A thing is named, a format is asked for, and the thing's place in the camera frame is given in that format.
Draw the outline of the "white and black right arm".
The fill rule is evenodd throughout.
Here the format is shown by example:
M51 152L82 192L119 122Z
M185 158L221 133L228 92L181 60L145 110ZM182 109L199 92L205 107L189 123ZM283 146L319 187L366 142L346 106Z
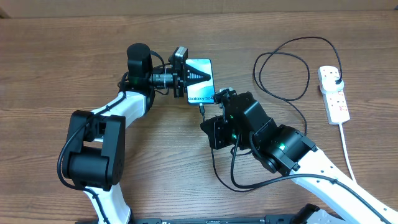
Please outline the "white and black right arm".
M292 180L316 195L347 223L397 223L397 212L380 202L337 168L326 154L304 133L276 125L250 92L237 94L229 88L212 97L223 110L222 115L200 125L212 149L233 146L249 149L253 157L269 172L280 177L257 184L235 187L251 190Z

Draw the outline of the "white power extension strip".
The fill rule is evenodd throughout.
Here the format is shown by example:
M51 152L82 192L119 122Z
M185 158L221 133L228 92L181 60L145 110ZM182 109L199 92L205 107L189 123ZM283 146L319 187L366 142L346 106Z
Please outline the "white power extension strip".
M340 79L339 71L333 66L322 66L318 69L318 79L321 76ZM326 116L329 124L340 125L350 120L348 105L343 89L329 94L322 94L325 104Z

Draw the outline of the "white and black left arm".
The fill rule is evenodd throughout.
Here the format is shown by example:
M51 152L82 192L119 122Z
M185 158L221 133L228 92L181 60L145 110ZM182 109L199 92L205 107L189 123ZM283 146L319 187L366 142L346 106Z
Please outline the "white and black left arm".
M93 111L72 113L57 161L60 182L90 198L98 223L134 223L120 186L126 129L149 112L155 94L173 90L174 97L186 96L188 103L201 106L214 90L211 60L189 59L185 47L158 66L152 63L158 53L146 44L132 44L126 54L127 72L117 96Z

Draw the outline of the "Samsung Galaxy smartphone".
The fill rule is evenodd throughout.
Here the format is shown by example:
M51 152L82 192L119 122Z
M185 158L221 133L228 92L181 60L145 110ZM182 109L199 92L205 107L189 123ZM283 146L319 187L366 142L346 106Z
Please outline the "Samsung Galaxy smartphone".
M191 105L212 104L215 87L211 60L208 58L186 60L187 101Z

